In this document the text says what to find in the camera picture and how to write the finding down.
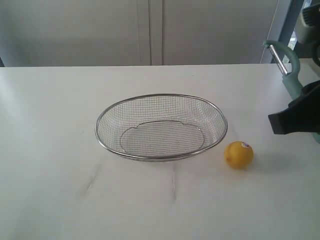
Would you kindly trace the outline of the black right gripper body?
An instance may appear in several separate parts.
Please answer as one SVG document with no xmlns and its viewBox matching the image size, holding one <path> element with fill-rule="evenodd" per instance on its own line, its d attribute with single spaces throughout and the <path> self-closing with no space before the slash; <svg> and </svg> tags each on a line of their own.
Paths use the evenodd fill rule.
<svg viewBox="0 0 320 240">
<path fill-rule="evenodd" d="M 301 97 L 302 99 L 308 100 L 319 100 L 320 99 L 320 81 L 314 81 L 305 85 L 301 89 Z"/>
</svg>

